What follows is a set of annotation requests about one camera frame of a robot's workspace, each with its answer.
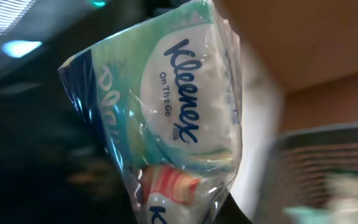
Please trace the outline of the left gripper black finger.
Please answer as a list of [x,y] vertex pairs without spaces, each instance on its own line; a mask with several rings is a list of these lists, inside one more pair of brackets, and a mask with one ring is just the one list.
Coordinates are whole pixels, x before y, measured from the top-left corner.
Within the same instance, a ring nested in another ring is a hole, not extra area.
[[252,224],[252,222],[243,214],[232,195],[229,194],[216,216],[216,224]]

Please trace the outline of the light teal small packet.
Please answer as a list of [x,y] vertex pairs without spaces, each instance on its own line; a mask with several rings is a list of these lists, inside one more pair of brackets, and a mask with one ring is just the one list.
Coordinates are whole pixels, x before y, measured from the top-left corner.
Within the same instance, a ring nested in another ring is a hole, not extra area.
[[283,209],[283,213],[297,224],[358,224],[358,208],[324,210],[288,207]]

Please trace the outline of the multicolour tissue pack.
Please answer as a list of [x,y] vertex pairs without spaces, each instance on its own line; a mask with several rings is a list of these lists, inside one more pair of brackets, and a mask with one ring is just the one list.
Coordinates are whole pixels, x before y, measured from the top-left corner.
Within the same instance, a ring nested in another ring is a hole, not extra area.
[[212,223],[242,156],[240,38],[212,1],[111,35],[58,69],[139,223]]

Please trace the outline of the grey plastic basket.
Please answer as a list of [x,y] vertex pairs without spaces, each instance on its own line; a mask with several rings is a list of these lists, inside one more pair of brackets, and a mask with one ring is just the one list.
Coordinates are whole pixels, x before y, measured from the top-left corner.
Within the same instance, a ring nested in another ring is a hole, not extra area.
[[358,176],[358,123],[299,129],[269,150],[253,223],[289,223],[285,208],[322,208],[331,198],[328,178]]

